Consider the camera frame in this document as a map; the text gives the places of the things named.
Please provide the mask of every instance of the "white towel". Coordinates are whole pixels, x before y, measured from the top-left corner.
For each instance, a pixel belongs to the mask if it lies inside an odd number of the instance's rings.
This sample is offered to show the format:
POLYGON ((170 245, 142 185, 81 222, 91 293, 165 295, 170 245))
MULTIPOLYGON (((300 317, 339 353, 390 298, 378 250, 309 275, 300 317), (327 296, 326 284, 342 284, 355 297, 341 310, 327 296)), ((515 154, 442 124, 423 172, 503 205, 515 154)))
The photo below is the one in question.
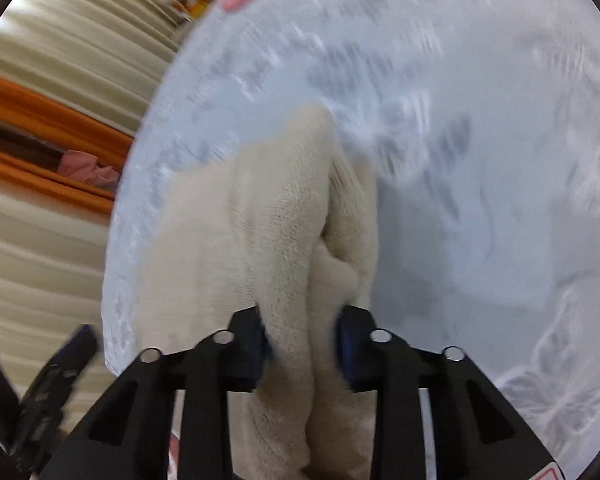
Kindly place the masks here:
POLYGON ((250 396, 232 397, 234 470, 248 480, 366 479, 375 398, 336 368, 334 322, 368 307, 376 181, 352 164, 323 108, 275 138, 176 176, 141 271, 142 348, 192 348, 258 304, 273 358, 250 396))

